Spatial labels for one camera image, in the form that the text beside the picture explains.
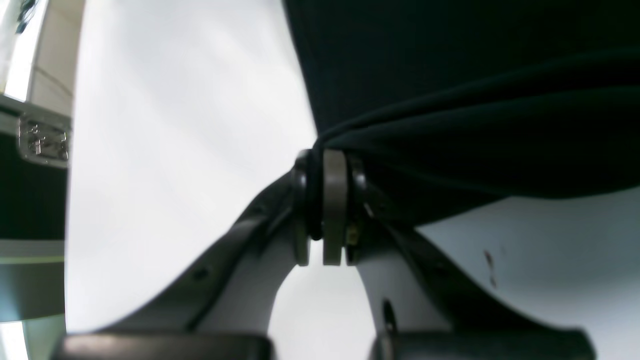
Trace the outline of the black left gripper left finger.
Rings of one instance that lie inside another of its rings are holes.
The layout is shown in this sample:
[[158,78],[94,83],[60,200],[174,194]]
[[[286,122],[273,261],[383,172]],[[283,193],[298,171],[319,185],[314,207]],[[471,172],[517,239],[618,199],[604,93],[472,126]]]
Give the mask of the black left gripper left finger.
[[62,338],[54,360],[275,360],[275,297],[320,235],[322,157],[302,150],[231,228],[144,306],[99,331]]

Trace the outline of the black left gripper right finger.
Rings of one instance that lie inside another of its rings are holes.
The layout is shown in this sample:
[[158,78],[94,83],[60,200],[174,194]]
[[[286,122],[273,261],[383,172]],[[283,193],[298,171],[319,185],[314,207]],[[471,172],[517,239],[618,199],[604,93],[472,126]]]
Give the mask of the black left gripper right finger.
[[543,325],[476,284],[402,221],[354,155],[324,151],[324,264],[342,257],[365,287],[370,360],[592,360],[582,330]]

